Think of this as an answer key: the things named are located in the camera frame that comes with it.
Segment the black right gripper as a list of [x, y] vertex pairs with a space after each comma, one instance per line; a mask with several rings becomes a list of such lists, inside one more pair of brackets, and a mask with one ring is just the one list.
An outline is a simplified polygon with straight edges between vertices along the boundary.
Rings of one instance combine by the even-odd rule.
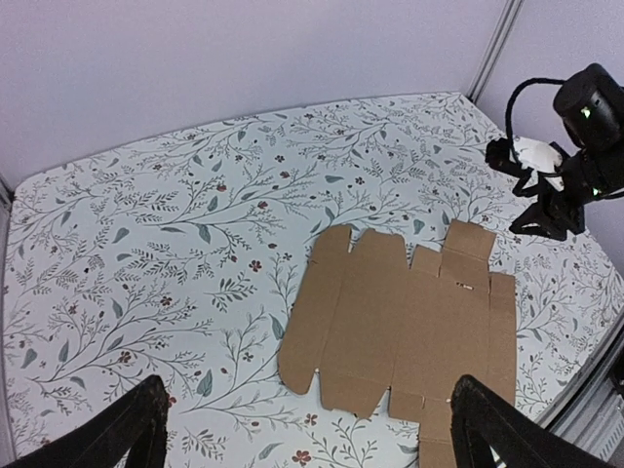
[[579, 157], [571, 157], [558, 168], [564, 185], [562, 190], [553, 186], [554, 176], [540, 174], [538, 204], [530, 205], [511, 223], [509, 230], [518, 235], [552, 240], [565, 240], [568, 233], [583, 233], [586, 228], [584, 206], [591, 201], [591, 188], [581, 163]]

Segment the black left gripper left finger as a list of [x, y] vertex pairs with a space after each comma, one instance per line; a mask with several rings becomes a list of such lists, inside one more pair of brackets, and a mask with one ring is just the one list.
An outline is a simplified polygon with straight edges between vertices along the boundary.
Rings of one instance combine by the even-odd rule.
[[163, 467], [169, 394], [160, 376], [147, 376], [95, 417], [16, 459], [11, 467]]

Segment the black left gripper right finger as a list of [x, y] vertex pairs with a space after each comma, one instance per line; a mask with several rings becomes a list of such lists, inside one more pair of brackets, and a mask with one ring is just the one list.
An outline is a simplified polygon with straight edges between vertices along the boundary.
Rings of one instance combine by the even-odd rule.
[[451, 401], [451, 439], [458, 467], [603, 467], [596, 456], [551, 434], [472, 375], [456, 382]]

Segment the brown cardboard box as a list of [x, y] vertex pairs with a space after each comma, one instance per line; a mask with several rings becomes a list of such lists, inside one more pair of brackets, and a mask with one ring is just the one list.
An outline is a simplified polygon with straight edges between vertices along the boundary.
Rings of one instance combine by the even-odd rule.
[[278, 354], [297, 395], [320, 383], [322, 406], [361, 417], [387, 398], [392, 418], [420, 429], [425, 467], [451, 467], [450, 398], [470, 374], [513, 402], [516, 281], [493, 272], [494, 234], [454, 220], [439, 251], [346, 225], [317, 239]]

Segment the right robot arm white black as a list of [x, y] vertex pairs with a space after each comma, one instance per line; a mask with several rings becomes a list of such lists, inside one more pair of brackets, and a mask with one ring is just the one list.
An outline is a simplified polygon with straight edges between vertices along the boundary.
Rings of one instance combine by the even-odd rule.
[[[513, 137], [513, 105], [533, 84], [559, 87], [553, 107], [578, 148], [575, 154], [555, 142]], [[512, 222], [512, 233], [564, 241], [569, 233], [584, 232], [586, 205], [623, 197], [623, 87], [601, 65], [592, 63], [566, 80], [524, 81], [508, 101], [505, 130], [510, 155], [528, 172], [515, 194], [536, 198]]]

